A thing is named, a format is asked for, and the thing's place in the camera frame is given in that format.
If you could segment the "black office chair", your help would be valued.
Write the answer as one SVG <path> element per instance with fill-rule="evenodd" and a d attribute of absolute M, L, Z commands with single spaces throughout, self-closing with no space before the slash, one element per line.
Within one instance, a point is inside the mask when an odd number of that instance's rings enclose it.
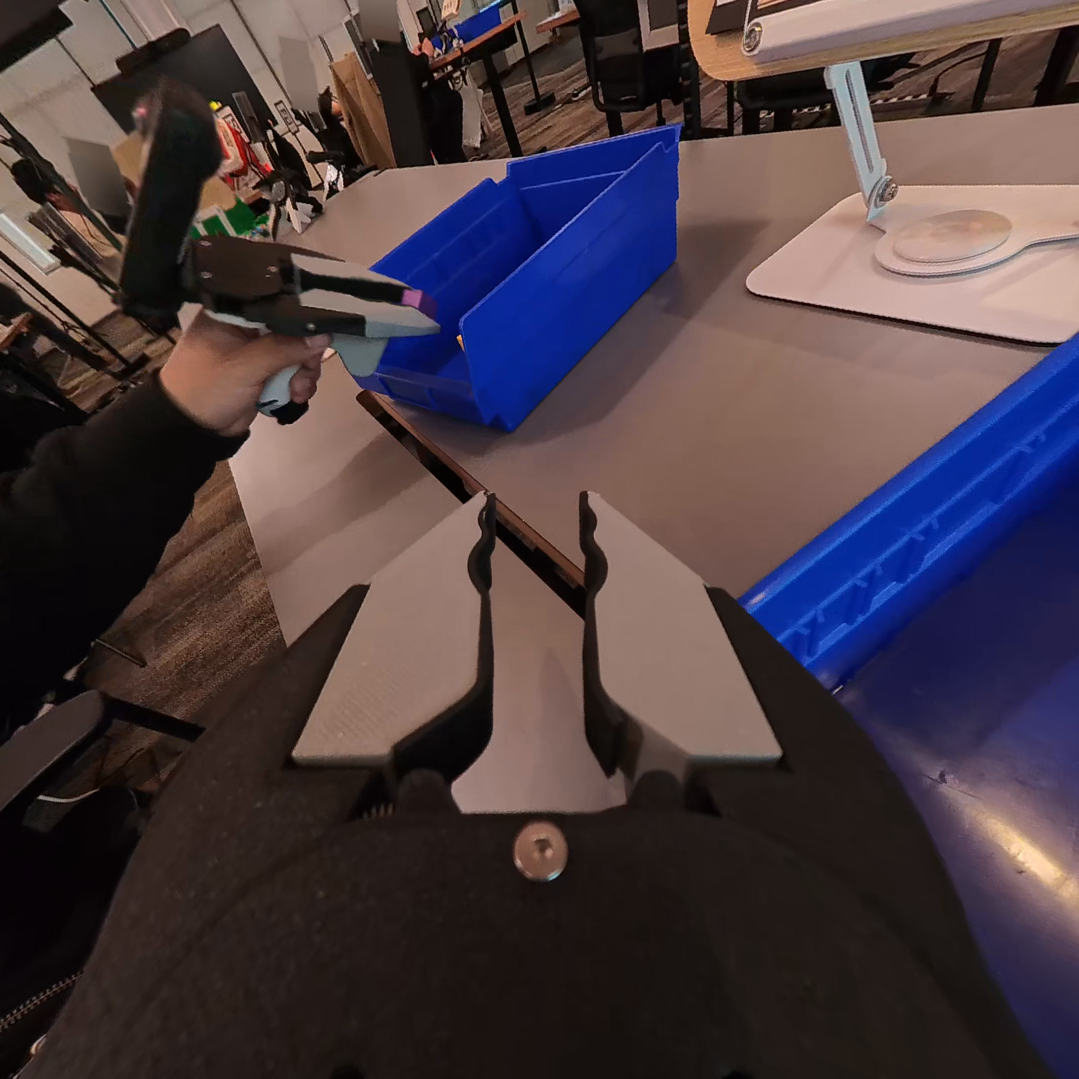
<path fill-rule="evenodd" d="M 699 74 L 691 50 L 685 1 L 577 1 L 578 31 L 595 108 L 610 137 L 624 134 L 624 115 L 664 103 L 681 106 L 685 128 L 700 133 Z"/>

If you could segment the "black wall screen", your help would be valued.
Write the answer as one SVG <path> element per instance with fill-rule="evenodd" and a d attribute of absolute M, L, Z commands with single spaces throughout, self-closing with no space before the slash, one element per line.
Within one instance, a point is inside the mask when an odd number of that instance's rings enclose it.
<path fill-rule="evenodd" d="M 197 90 L 207 101 L 229 107 L 234 105 L 234 95 L 243 92 L 261 123 L 276 115 L 219 26 L 199 35 L 173 30 L 119 57 L 117 70 L 90 91 L 127 134 L 136 128 L 133 110 L 137 103 L 163 78 Z"/>

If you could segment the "wooden top desk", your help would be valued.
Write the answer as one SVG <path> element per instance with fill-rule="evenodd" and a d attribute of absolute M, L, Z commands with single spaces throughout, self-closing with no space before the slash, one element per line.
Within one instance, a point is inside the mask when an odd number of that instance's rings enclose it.
<path fill-rule="evenodd" d="M 497 30 L 465 44 L 454 35 L 454 26 L 459 21 L 451 21 L 448 28 L 451 47 L 436 53 L 431 60 L 431 71 L 434 76 L 465 76 L 472 66 L 479 64 L 484 72 L 486 87 L 493 103 L 509 154 L 511 158 L 521 158 L 524 153 L 516 124 L 516 115 L 510 108 L 504 84 L 504 76 L 508 74 L 511 64 L 506 62 L 505 67 L 501 68 L 496 62 L 496 55 L 513 51 L 514 47 L 519 49 L 520 62 L 523 62 L 528 83 L 532 90 L 531 98 L 523 106 L 527 115 L 540 114 L 540 112 L 552 107 L 555 96 L 551 93 L 542 93 L 538 86 L 532 49 L 529 43 L 528 15 L 524 3 L 518 1 L 480 2 L 477 12 L 493 3 L 497 4 L 501 10 L 502 26 Z"/>

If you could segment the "blue plastic bin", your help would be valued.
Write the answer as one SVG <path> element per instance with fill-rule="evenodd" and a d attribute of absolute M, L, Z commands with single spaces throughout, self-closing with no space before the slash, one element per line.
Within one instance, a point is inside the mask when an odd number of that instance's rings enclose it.
<path fill-rule="evenodd" d="M 374 263 L 435 301 L 363 390 L 510 433 L 677 260 L 681 125 L 514 158 Z"/>
<path fill-rule="evenodd" d="M 1077 338 L 740 602 L 900 775 L 1032 1044 L 1077 1077 Z"/>

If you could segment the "person's left hand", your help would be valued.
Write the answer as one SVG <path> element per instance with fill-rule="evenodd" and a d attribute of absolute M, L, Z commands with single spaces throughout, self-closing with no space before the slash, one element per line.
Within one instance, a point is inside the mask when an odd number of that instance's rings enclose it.
<path fill-rule="evenodd" d="M 264 333 L 199 312 L 158 379 L 170 401 L 199 425 L 238 437 L 250 431 L 270 382 L 277 382 L 284 401 L 310 401 L 331 342 L 329 334 Z"/>

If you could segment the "person's black jacket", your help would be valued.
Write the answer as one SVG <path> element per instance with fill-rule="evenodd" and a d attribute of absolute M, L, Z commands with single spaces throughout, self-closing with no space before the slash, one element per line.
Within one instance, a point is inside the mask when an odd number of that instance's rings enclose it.
<path fill-rule="evenodd" d="M 101 933 L 150 796 L 125 787 L 36 800 L 2 821 L 1 1076 L 16 1077 Z"/>

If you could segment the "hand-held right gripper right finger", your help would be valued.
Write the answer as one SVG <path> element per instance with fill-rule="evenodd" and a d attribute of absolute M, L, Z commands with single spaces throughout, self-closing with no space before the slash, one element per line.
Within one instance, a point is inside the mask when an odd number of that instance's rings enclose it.
<path fill-rule="evenodd" d="M 578 513 L 585 734 L 604 774 L 774 766 L 779 741 L 702 578 L 598 493 Z"/>

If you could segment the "brown cardboard panel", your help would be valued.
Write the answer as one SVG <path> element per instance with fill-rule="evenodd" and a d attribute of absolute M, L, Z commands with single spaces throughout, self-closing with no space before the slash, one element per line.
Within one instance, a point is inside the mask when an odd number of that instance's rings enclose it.
<path fill-rule="evenodd" d="M 365 73 L 354 51 L 331 62 L 331 88 L 342 111 L 342 123 L 361 161 L 375 169 L 395 169 L 395 160 L 381 95 Z"/>

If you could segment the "wooden document stand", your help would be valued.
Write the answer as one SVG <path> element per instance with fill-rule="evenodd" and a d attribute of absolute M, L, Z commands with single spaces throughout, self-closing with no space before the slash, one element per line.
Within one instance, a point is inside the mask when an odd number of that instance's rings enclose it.
<path fill-rule="evenodd" d="M 848 196 L 747 278 L 765 299 L 1028 344 L 1077 334 L 1076 185 L 897 185 L 862 62 L 1032 35 L 1077 22 L 1077 2 L 745 2 L 715 30 L 689 2 L 696 62 L 725 82 L 821 68 L 858 196 Z"/>

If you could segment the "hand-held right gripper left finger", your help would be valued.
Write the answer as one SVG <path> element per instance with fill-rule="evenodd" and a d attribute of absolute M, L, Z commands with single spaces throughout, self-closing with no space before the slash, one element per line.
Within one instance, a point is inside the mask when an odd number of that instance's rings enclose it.
<path fill-rule="evenodd" d="M 494 497 L 462 504 L 368 584 L 291 751 L 298 767 L 462 776 L 493 732 Z"/>

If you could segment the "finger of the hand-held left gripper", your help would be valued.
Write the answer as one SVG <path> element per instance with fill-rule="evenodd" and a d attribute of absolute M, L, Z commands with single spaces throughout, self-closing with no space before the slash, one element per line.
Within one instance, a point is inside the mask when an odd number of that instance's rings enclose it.
<path fill-rule="evenodd" d="M 279 298 L 279 332 L 392 339 L 437 334 L 440 326 L 407 304 L 360 299 L 329 290 L 309 290 Z"/>
<path fill-rule="evenodd" d="M 316 252 L 290 252 L 289 258 L 292 290 L 302 296 L 327 292 L 355 300 L 402 306 L 400 304 L 402 290 L 421 290 L 401 279 L 378 273 L 371 268 L 326 258 Z"/>

